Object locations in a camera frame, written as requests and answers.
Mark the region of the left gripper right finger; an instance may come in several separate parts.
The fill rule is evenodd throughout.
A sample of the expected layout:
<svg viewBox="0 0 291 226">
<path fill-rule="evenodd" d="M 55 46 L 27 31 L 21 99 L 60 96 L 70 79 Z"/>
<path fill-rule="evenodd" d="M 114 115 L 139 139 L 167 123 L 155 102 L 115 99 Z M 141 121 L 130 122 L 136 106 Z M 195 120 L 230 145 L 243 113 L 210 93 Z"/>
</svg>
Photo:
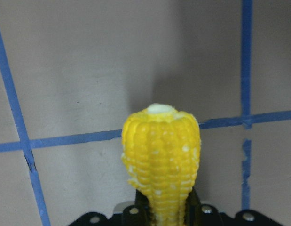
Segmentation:
<svg viewBox="0 0 291 226">
<path fill-rule="evenodd" d="M 193 187 L 186 201 L 187 226 L 223 226 L 218 210 L 210 204 L 202 204 Z"/>
</svg>

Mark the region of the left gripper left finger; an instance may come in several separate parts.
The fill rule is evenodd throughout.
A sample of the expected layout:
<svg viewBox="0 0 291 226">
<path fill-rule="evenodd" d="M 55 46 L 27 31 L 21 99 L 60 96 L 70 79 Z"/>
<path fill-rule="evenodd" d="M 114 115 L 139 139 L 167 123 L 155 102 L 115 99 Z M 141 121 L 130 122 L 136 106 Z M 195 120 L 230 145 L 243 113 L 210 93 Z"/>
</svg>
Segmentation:
<svg viewBox="0 0 291 226">
<path fill-rule="evenodd" d="M 122 226 L 149 226 L 149 201 L 136 190 L 134 203 L 125 207 L 121 216 Z"/>
</svg>

